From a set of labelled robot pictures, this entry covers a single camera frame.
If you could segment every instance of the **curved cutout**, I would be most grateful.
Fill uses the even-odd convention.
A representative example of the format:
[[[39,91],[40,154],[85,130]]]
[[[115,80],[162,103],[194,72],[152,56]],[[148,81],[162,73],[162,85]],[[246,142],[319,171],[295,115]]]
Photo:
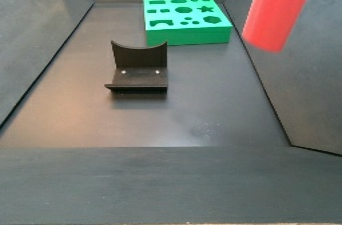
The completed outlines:
[[[182,4],[186,2],[187,2],[187,0],[171,0],[171,3],[174,3],[174,4]]]

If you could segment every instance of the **bin floor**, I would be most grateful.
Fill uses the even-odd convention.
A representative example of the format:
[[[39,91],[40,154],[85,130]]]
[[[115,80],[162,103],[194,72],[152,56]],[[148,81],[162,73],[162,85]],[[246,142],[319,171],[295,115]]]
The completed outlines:
[[[0,148],[287,146],[252,65],[228,44],[168,47],[167,95],[114,95],[111,40],[146,46],[143,6],[95,5],[1,130]]]

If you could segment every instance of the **black bracket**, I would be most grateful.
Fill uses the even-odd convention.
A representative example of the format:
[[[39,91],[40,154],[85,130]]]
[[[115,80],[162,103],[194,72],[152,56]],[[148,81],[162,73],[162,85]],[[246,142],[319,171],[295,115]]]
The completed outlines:
[[[164,92],[168,86],[167,42],[150,48],[131,48],[114,41],[111,43],[116,70],[112,83],[104,86],[120,92]]]

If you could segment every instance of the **shape sorter board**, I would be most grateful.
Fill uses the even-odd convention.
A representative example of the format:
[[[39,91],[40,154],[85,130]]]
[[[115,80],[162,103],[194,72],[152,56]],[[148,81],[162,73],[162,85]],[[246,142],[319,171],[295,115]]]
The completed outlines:
[[[143,0],[147,45],[226,43],[231,23],[214,0]]]

